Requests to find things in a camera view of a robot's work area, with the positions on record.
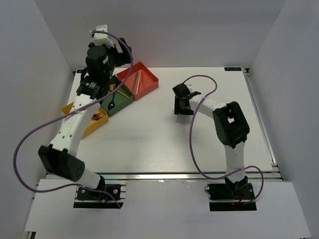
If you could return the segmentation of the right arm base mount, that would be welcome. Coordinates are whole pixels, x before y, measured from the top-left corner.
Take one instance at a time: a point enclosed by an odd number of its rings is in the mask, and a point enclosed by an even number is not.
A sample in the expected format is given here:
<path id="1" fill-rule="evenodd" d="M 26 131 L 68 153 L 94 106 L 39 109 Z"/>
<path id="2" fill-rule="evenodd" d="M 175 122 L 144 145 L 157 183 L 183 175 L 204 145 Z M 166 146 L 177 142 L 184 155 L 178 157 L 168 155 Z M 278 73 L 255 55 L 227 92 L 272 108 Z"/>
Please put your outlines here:
<path id="1" fill-rule="evenodd" d="M 248 203 L 255 198 L 252 184 L 233 193 L 226 184 L 208 184 L 204 187 L 209 198 L 211 212 L 256 211 L 255 202 Z"/>

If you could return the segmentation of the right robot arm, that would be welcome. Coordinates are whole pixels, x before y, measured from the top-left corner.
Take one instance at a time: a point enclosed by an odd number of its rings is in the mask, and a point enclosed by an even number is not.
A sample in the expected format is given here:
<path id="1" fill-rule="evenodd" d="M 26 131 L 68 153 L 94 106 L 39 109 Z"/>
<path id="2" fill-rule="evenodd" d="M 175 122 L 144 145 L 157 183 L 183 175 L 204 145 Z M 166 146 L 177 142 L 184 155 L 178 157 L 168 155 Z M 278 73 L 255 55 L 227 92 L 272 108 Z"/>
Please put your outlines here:
<path id="1" fill-rule="evenodd" d="M 232 199 L 243 193 L 248 184 L 244 171 L 244 146 L 250 128 L 237 102 L 219 103 L 191 89 L 184 83 L 173 87 L 174 114 L 194 116 L 201 113 L 214 120 L 219 141 L 226 157 L 225 192 Z"/>

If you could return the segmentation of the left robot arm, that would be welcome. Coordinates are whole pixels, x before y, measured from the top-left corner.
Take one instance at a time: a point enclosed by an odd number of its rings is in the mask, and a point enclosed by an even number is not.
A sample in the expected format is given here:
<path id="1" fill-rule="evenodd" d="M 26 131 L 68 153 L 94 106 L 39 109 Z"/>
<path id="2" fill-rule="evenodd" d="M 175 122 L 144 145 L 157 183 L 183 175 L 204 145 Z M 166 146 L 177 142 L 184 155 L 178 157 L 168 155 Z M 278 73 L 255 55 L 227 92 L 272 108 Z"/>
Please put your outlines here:
<path id="1" fill-rule="evenodd" d="M 99 109 L 99 99 L 110 91 L 114 84 L 113 72 L 116 67 L 131 62 L 126 44 L 118 52 L 112 40 L 100 33 L 93 34 L 86 56 L 86 68 L 81 75 L 76 97 L 61 128 L 48 146 L 41 146 L 38 154 L 48 173 L 55 174 L 82 186 L 95 199 L 105 194 L 105 180 L 91 172 L 85 163 L 76 157 L 82 136 L 91 122 L 93 114 Z"/>

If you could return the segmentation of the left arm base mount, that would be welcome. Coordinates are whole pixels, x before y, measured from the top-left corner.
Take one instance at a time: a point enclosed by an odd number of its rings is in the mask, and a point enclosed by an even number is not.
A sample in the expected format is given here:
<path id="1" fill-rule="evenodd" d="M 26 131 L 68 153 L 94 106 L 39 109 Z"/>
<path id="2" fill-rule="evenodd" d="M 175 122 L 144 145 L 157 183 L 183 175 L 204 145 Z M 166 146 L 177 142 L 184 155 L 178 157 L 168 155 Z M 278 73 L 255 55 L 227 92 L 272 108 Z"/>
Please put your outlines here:
<path id="1" fill-rule="evenodd" d="M 78 187 L 73 208 L 76 209 L 120 209 L 126 197 L 126 184 L 106 183 L 103 191 L 97 193 Z"/>

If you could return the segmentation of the green chopstick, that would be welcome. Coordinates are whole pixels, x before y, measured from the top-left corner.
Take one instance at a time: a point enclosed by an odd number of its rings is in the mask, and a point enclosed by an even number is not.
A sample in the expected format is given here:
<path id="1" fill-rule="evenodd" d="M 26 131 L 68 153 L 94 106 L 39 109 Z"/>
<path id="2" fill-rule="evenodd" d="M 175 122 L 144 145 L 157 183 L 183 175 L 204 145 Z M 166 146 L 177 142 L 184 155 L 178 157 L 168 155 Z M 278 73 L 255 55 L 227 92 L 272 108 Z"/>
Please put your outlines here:
<path id="1" fill-rule="evenodd" d="M 137 82 L 138 76 L 139 76 L 139 72 L 137 71 L 137 72 L 136 72 L 136 74 L 135 74 L 134 81 L 133 81 L 133 89 L 135 88 L 135 85 L 136 85 L 136 82 Z"/>

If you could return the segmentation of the gold fork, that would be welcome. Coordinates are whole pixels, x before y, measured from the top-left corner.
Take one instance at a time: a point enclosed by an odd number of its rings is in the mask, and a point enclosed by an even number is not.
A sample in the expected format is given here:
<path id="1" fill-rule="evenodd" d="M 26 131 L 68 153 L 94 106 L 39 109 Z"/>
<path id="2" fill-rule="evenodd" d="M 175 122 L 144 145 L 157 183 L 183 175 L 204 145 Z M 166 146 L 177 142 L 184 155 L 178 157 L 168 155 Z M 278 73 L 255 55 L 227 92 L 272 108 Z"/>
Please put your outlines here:
<path id="1" fill-rule="evenodd" d="M 105 116 L 105 114 L 103 112 L 99 112 L 96 114 L 93 114 L 93 116 L 91 117 L 91 120 L 100 120 Z"/>

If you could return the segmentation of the black spoon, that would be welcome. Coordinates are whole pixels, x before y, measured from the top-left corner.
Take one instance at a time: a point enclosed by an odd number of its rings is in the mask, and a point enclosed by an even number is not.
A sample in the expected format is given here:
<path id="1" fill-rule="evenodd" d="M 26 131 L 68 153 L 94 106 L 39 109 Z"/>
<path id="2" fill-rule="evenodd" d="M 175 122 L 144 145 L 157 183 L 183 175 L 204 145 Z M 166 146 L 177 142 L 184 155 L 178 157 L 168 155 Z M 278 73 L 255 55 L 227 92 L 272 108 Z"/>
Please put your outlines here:
<path id="1" fill-rule="evenodd" d="M 111 110 L 115 107 L 114 99 L 115 99 L 115 93 L 112 94 L 112 98 L 111 98 L 110 102 L 108 103 L 108 110 Z"/>

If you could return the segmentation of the white chopstick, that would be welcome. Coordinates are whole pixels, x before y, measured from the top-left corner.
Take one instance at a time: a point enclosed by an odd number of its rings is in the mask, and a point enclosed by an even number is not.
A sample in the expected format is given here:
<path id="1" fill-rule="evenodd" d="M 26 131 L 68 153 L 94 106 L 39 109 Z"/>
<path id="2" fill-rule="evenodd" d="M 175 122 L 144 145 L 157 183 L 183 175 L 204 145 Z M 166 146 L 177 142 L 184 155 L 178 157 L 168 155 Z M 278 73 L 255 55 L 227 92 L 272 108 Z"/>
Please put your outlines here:
<path id="1" fill-rule="evenodd" d="M 138 84 L 137 84 L 137 88 L 136 88 L 136 94 L 137 94 L 138 91 L 139 91 L 139 87 L 140 87 L 140 84 L 141 84 L 141 80 L 142 80 L 142 71 L 140 71 L 140 73 L 139 73 Z"/>

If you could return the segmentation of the orange gold spoon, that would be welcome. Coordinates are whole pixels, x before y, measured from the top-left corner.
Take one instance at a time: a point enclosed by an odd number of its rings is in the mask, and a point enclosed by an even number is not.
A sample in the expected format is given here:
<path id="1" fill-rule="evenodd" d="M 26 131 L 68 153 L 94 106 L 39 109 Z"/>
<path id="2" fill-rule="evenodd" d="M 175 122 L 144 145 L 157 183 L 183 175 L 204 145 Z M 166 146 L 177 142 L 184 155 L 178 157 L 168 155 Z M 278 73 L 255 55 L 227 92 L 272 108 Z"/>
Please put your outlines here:
<path id="1" fill-rule="evenodd" d="M 110 91 L 112 92 L 114 89 L 115 89 L 115 85 L 114 85 L 114 84 L 111 84 L 111 85 L 110 85 Z M 129 95 L 125 94 L 125 93 L 122 92 L 122 91 L 116 90 L 116 92 L 119 93 L 120 95 L 126 97 L 126 98 L 129 98 L 129 97 L 130 97 Z"/>

